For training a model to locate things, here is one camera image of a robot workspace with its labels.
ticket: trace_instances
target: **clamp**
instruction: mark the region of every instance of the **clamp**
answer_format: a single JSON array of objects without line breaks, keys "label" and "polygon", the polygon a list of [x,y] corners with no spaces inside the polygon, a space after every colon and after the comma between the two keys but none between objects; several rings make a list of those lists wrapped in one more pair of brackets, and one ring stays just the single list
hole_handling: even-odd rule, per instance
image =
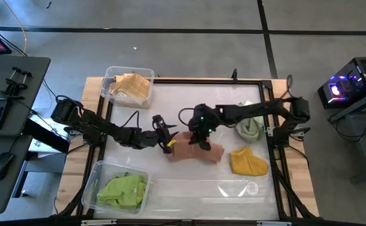
[{"label": "clamp", "polygon": [[[12,67],[13,73],[11,74],[10,78],[6,78],[6,83],[8,84],[6,90],[0,90],[0,93],[7,96],[11,99],[22,100],[24,99],[23,96],[18,95],[21,90],[26,90],[28,86],[25,84],[27,77],[32,77],[31,72],[22,71],[20,68]],[[13,78],[17,74],[24,75],[24,80],[22,83],[17,83]]]}]

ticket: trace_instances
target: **wooden table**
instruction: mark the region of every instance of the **wooden table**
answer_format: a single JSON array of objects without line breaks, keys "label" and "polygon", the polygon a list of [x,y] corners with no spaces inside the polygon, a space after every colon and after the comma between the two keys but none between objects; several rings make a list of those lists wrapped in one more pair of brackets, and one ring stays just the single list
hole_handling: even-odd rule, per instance
[{"label": "wooden table", "polygon": [[[81,101],[86,109],[90,109],[92,111],[97,110],[102,79],[103,79],[102,77],[87,78]],[[156,79],[173,79],[173,78],[156,78]],[[206,79],[220,80],[220,78],[206,78]],[[286,91],[286,80],[272,79],[272,85],[275,97],[282,96],[282,94]],[[106,108],[107,108],[107,101],[105,101],[102,110],[103,118],[105,117],[104,114],[106,112]],[[281,124],[283,121],[284,119],[280,117],[279,123]],[[70,145],[70,149],[81,145],[81,143],[82,143],[81,137],[75,138]],[[290,145],[304,152],[304,147],[301,142],[295,141],[294,139],[290,138]],[[62,179],[60,181],[60,186],[58,188],[57,193],[56,206],[59,212],[61,212],[67,206],[67,204],[75,196],[75,194],[81,187],[85,164],[87,162],[88,149],[89,147],[85,146],[83,148],[80,148],[78,151],[70,153],[67,156],[67,160],[62,174]],[[95,150],[93,164],[96,162],[98,152],[99,149]],[[285,153],[286,153],[286,161],[288,163],[290,181],[293,190],[296,192],[300,200],[306,205],[308,210],[314,215],[318,216],[318,208],[316,206],[314,190],[311,182],[311,177],[309,175],[307,161],[302,155],[300,155],[291,148],[286,148]],[[284,209],[285,212],[289,214],[288,199],[284,192],[284,189],[281,188],[281,190],[283,191],[282,197],[283,197]]]}]

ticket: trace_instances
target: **tan towel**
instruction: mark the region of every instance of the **tan towel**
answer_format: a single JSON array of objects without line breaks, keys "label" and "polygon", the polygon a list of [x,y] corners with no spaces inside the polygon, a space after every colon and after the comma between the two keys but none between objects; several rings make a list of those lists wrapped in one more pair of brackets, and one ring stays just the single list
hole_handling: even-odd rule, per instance
[{"label": "tan towel", "polygon": [[116,82],[110,84],[110,93],[112,95],[121,95],[145,99],[149,95],[151,82],[136,73],[125,73],[124,75],[115,75]]},{"label": "tan towel", "polygon": [[196,158],[218,163],[225,151],[222,145],[210,143],[211,149],[209,151],[203,150],[198,144],[188,144],[192,134],[192,132],[179,132],[174,136],[173,139],[177,142],[172,145],[173,153],[168,154],[169,161]]}]

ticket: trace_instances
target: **computer mouse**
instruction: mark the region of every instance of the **computer mouse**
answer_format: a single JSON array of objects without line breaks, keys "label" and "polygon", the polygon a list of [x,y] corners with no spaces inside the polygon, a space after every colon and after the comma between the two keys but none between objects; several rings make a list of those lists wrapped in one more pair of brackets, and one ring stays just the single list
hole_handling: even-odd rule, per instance
[{"label": "computer mouse", "polygon": [[9,165],[14,158],[14,154],[1,153],[0,154],[0,181],[7,175]]}]

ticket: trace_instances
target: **pink cloth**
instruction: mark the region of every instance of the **pink cloth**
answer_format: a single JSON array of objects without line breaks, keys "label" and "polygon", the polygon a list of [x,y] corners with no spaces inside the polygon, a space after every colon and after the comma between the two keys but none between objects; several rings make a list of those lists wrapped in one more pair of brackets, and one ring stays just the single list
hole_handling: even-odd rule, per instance
[{"label": "pink cloth", "polygon": [[172,145],[173,153],[168,154],[170,161],[180,161],[183,159],[196,158],[204,161],[211,161],[218,163],[223,156],[225,151],[222,145],[210,143],[211,149],[209,151],[203,150],[198,144],[188,144],[192,132],[179,132],[174,136],[174,140],[177,142]]}]

